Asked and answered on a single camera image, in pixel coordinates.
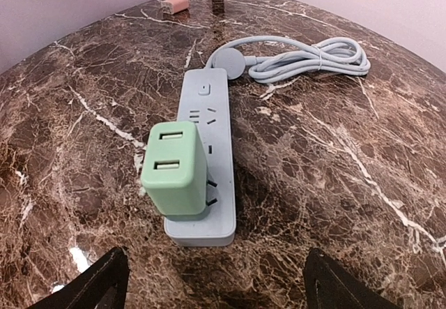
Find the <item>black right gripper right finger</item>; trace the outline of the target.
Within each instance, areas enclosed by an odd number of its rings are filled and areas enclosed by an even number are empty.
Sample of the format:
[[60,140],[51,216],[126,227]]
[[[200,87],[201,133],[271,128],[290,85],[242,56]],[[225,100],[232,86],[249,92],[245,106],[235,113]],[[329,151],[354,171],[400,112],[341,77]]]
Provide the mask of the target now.
[[337,260],[319,248],[309,251],[303,278],[309,308],[397,308],[353,277]]

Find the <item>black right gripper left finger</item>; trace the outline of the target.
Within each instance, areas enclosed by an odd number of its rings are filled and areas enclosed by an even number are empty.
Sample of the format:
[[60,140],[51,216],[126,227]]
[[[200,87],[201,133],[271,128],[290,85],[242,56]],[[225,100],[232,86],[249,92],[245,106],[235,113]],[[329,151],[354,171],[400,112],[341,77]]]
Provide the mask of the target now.
[[129,276],[127,248],[115,246],[65,287],[31,307],[124,308]]

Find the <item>pink USB charger plug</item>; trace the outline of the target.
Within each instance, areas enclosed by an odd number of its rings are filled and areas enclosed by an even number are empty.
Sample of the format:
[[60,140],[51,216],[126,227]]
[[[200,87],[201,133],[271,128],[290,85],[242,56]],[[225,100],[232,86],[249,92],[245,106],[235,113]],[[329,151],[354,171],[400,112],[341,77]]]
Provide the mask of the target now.
[[160,2],[163,12],[168,15],[175,15],[176,13],[187,10],[190,6],[189,0],[163,0]]

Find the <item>green dual USB charger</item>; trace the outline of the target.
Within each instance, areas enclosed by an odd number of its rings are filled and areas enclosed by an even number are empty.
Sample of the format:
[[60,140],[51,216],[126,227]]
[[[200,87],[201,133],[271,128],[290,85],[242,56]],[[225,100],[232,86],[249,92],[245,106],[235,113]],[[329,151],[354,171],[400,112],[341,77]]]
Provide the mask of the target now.
[[141,183],[164,216],[195,216],[204,211],[207,161],[195,123],[163,122],[151,128]]

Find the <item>light blue power strip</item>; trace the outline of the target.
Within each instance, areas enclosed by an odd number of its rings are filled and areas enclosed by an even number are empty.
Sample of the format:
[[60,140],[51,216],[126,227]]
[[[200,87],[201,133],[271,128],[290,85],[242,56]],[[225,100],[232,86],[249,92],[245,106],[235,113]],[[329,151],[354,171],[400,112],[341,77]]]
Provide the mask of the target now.
[[180,246],[228,246],[236,232],[236,196],[229,88],[224,69],[185,73],[177,119],[191,121],[199,131],[207,162],[207,206],[198,216],[166,218],[164,231]]

